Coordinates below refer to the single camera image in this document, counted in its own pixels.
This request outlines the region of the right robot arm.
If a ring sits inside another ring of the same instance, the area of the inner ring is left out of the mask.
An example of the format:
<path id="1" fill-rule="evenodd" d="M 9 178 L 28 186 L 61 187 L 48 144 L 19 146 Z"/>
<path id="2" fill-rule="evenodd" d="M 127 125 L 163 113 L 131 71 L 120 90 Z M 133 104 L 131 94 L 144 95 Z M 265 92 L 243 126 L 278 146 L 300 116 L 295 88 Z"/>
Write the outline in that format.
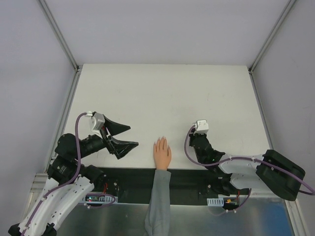
<path id="1" fill-rule="evenodd" d="M 220 176 L 219 193 L 233 194 L 237 190 L 271 191 L 287 201 L 295 201 L 305 170 L 273 149 L 254 156 L 233 156 L 215 150 L 205 133 L 188 132 L 184 148 L 192 147 L 193 163 Z"/>

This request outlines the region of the grey sleeved forearm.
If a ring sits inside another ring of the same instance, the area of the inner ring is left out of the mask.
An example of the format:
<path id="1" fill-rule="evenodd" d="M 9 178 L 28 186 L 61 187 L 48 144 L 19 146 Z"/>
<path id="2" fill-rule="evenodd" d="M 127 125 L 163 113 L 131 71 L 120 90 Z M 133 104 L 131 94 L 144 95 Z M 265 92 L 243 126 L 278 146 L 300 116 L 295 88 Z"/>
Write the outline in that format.
<path id="1" fill-rule="evenodd" d="M 144 221 L 146 236 L 167 236 L 170 229 L 169 171 L 155 170 L 150 203 Z"/>

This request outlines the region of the mannequin hand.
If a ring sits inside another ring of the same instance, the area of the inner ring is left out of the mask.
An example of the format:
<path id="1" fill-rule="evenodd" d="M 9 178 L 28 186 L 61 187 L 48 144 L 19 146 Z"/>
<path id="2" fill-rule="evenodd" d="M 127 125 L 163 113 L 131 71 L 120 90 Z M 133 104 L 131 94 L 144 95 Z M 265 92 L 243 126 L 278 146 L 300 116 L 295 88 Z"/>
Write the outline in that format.
<path id="1" fill-rule="evenodd" d="M 166 171 L 170 165 L 172 153 L 165 137 L 158 138 L 153 146 L 153 157 L 157 170 Z"/>

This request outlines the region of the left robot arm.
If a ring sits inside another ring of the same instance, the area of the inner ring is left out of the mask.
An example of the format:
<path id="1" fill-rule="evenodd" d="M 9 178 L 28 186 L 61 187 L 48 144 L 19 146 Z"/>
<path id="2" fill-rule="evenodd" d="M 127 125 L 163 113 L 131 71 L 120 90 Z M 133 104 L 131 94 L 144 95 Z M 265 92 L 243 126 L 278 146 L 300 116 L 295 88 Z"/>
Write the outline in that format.
<path id="1" fill-rule="evenodd" d="M 83 165 L 82 158 L 102 149 L 117 159 L 125 157 L 139 144 L 114 137 L 130 129 L 98 112 L 81 113 L 75 122 L 75 133 L 63 134 L 58 139 L 57 157 L 48 167 L 48 177 L 35 205 L 8 233 L 55 236 L 72 210 L 92 191 L 99 191 L 107 184 L 105 173 L 94 165 Z"/>

